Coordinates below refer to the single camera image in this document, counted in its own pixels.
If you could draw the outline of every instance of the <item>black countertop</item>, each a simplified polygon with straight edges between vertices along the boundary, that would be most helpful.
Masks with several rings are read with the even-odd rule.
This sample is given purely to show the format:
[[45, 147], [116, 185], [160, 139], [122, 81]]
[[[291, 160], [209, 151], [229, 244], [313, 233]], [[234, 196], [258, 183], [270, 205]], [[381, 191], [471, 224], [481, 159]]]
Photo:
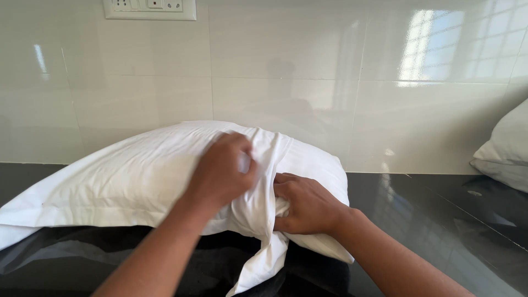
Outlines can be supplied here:
[[[0, 163], [0, 206], [62, 165]], [[528, 194], [480, 175], [348, 173], [351, 207], [477, 296], [528, 296]], [[89, 296], [151, 230], [43, 228], [0, 251], [1, 296]], [[177, 296], [225, 296], [260, 241], [203, 236]], [[359, 264], [290, 242], [285, 267], [239, 296], [383, 296]]]

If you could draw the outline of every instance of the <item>white pillow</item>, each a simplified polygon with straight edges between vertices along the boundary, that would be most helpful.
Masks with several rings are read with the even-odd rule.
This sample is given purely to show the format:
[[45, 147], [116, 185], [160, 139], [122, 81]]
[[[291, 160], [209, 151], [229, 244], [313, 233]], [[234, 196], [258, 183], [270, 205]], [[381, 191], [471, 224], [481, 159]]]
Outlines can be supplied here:
[[289, 207], [284, 199], [275, 198], [275, 173], [315, 179], [348, 205], [347, 179], [339, 159], [280, 133], [216, 121], [183, 122], [131, 137], [36, 183], [0, 208], [0, 249], [44, 226], [157, 226], [219, 131], [246, 135], [259, 164], [256, 186], [222, 208], [202, 231], [209, 235], [231, 230], [262, 241], [228, 296], [274, 276], [284, 265], [288, 239], [323, 255], [354, 261], [329, 236], [273, 231], [275, 216]]
[[473, 157], [470, 164], [483, 174], [528, 193], [528, 100], [497, 123]]

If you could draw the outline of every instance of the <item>forearm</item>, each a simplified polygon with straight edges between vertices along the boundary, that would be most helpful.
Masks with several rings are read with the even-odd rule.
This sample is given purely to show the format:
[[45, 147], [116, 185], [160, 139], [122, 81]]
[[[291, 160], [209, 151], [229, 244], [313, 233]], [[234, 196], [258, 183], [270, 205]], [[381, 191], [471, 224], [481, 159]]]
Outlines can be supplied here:
[[182, 197], [93, 296], [173, 296], [211, 212]]
[[354, 256], [386, 296], [473, 296], [359, 210], [348, 208], [344, 213], [331, 236]]

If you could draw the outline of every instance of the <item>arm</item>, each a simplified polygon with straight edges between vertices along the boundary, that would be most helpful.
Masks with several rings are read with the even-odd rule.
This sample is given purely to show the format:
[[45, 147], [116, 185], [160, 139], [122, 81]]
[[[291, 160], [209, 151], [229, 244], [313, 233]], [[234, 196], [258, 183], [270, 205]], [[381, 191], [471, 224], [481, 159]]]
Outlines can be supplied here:
[[241, 134], [223, 134], [202, 156], [191, 181], [163, 222], [92, 296], [173, 296], [205, 224], [218, 210], [253, 186], [256, 162], [238, 171], [241, 152], [251, 143]]
[[275, 230], [334, 237], [386, 296], [474, 296], [317, 181], [277, 173], [274, 190], [290, 202], [288, 216], [275, 219]]

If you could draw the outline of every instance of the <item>white tile wall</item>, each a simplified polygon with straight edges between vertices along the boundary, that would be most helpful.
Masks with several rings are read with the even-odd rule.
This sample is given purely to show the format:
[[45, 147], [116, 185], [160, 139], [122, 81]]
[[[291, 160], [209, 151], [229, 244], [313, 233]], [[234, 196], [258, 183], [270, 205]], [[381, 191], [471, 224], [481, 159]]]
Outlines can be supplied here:
[[195, 22], [101, 0], [0, 10], [0, 162], [71, 163], [182, 120], [282, 132], [347, 171], [474, 173], [528, 98], [526, 0], [197, 0]]

